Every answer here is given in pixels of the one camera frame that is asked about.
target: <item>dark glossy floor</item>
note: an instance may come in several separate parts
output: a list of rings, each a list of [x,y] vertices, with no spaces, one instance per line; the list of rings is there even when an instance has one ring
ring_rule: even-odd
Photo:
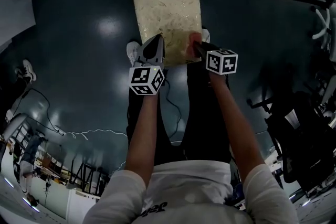
[[[130,68],[126,44],[140,40],[133,0],[33,0],[33,7],[36,26],[14,38],[0,55],[8,73],[13,78],[24,58],[32,62],[38,77],[33,87],[47,96],[51,121],[62,130],[124,133]],[[201,0],[201,11],[211,42],[239,54],[237,73],[230,75],[231,90],[255,132],[264,131],[265,112],[250,109],[246,99],[261,100],[262,69],[280,74],[291,63],[295,87],[302,86],[314,44],[307,33],[316,28],[317,17],[308,4],[285,0]],[[183,114],[174,141],[182,138],[188,116],[186,67],[170,68],[168,79],[170,98]],[[166,90],[161,89],[162,114],[171,134],[178,112],[164,100]],[[31,92],[18,111],[48,124],[46,106],[43,97]],[[168,122],[169,114],[174,121]],[[110,172],[125,160],[127,138],[122,134],[89,132],[86,141],[80,134],[76,139],[71,134],[61,137],[30,122],[46,133],[48,150],[69,168],[74,156]],[[271,147],[267,132],[257,138],[266,156]]]

